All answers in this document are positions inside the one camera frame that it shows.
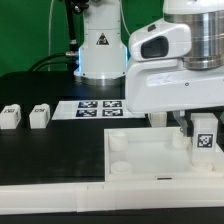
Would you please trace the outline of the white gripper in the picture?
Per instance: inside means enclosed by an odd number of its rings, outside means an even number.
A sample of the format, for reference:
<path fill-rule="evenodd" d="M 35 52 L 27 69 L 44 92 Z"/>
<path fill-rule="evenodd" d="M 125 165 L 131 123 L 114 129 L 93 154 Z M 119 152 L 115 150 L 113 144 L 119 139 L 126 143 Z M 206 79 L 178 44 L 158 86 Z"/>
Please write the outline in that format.
<path fill-rule="evenodd" d="M 179 110 L 224 105 L 224 65 L 205 70 L 184 67 L 192 48 L 191 30 L 185 24 L 159 19 L 131 34 L 125 99 L 136 113 L 174 111 L 187 135 L 185 112 Z"/>

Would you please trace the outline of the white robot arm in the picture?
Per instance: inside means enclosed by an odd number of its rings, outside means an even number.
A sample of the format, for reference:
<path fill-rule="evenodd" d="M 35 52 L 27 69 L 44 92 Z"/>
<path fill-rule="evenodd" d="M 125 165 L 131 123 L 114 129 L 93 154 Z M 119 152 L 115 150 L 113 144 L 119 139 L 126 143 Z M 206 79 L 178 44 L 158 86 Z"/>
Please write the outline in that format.
<path fill-rule="evenodd" d="M 224 105 L 224 0 L 164 0 L 163 17 L 132 33 L 127 49 L 107 23 L 87 34 L 78 75 L 109 80 L 123 71 L 130 111 Z"/>

